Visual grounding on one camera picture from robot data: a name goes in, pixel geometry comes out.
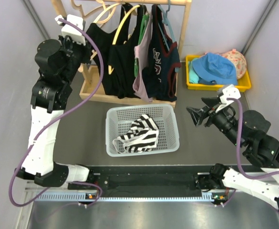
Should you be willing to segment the small black tank top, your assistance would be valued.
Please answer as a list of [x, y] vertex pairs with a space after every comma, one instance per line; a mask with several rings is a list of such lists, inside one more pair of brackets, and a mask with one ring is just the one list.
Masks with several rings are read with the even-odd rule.
[[[132, 8], [133, 6], [129, 3], [123, 3], [121, 6], [121, 13], [120, 13], [120, 24], [123, 21], [123, 18], [125, 15], [127, 15], [127, 12]], [[128, 32], [129, 32], [129, 22], [130, 22], [130, 16], [125, 20], [123, 23], [121, 29], [119, 30], [118, 37], [116, 44], [123, 44], [124, 41], [128, 40]], [[91, 37], [91, 39], [94, 41], [96, 46], [98, 47], [99, 51], [97, 51], [95, 48], [92, 48], [92, 54], [91, 54], [91, 60], [93, 60], [96, 65], [98, 66], [98, 69], [100, 71], [100, 60], [98, 57], [98, 52], [101, 54], [103, 59], [103, 65], [104, 65], [104, 71], [107, 70], [107, 61], [108, 61], [108, 55], [110, 47], [112, 46], [114, 37], [116, 32], [118, 31], [118, 28], [113, 30], [111, 33], [107, 33], [102, 30], [101, 27], [99, 27], [98, 24], [91, 23], [86, 33]]]

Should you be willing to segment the yellow metal-hook hanger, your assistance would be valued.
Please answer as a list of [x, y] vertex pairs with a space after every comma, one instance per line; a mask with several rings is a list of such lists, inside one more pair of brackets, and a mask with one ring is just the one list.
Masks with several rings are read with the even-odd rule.
[[[133, 31], [129, 33], [131, 14], [136, 11], [136, 24]], [[146, 13], [144, 5], [135, 5], [125, 13], [115, 32], [112, 44], [109, 49], [108, 75], [110, 79], [114, 77], [123, 78], [133, 76], [131, 66], [134, 65], [134, 47], [139, 38], [140, 21]]]

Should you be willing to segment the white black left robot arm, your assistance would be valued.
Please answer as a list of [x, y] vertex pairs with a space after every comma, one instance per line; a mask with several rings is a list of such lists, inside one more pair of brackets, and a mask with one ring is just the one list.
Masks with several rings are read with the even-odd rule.
[[84, 189], [94, 186], [95, 178], [81, 165], [59, 164], [53, 160], [60, 116], [72, 92], [71, 83], [78, 68], [89, 61], [90, 45], [60, 36], [41, 42], [34, 57], [39, 78], [31, 94], [31, 131], [25, 157], [17, 177], [33, 180], [42, 187], [60, 187], [78, 182]]

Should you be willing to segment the black white striped tank top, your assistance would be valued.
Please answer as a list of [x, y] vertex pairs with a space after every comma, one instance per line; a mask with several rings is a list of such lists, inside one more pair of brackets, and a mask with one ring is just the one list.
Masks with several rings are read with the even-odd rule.
[[119, 154], [150, 152], [157, 147], [159, 127], [149, 114], [142, 114], [131, 123], [124, 135], [118, 136], [112, 144]]

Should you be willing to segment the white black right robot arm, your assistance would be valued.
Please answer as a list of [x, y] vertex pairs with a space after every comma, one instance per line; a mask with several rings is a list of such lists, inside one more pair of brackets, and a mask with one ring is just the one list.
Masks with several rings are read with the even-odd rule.
[[224, 104], [220, 96], [202, 98], [205, 106], [187, 107], [195, 126], [214, 125], [236, 146], [237, 167], [215, 164], [209, 174], [199, 178], [197, 186], [203, 191], [228, 188], [239, 190], [269, 204], [279, 213], [279, 140], [267, 134], [270, 122], [254, 110], [235, 110]]

